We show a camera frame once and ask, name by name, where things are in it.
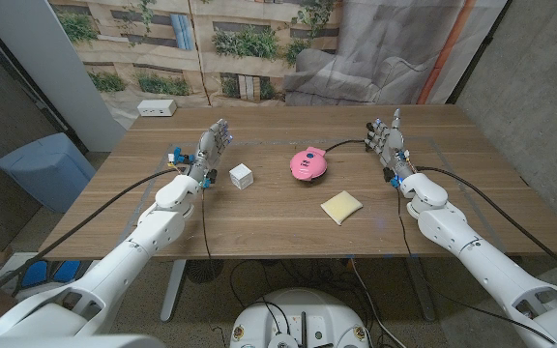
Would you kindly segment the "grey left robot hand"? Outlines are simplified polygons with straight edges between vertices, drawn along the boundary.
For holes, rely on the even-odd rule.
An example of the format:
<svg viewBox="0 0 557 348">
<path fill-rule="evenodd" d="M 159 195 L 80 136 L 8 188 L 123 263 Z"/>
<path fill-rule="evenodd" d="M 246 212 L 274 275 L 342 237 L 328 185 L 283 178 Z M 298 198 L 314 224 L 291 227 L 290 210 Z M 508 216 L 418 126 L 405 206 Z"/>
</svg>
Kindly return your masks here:
<svg viewBox="0 0 557 348">
<path fill-rule="evenodd" d="M 202 183 L 206 174 L 218 165 L 221 154 L 232 139 L 227 121 L 224 119 L 216 121 L 202 133 L 188 175 L 198 183 Z"/>
</svg>

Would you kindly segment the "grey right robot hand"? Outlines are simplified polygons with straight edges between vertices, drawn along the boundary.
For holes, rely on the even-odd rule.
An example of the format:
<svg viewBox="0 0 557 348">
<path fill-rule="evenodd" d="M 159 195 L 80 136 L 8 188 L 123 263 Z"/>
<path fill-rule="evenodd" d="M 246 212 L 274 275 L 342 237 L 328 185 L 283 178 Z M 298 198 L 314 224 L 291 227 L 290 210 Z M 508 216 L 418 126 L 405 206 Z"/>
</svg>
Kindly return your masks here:
<svg viewBox="0 0 557 348">
<path fill-rule="evenodd" d="M 398 189 L 403 180 L 416 173 L 410 163 L 409 151 L 405 148 L 400 127 L 400 109 L 394 112 L 390 126 L 380 119 L 367 123 L 367 135 L 364 140 L 366 149 L 379 156 L 383 166 L 384 180 Z"/>
</svg>

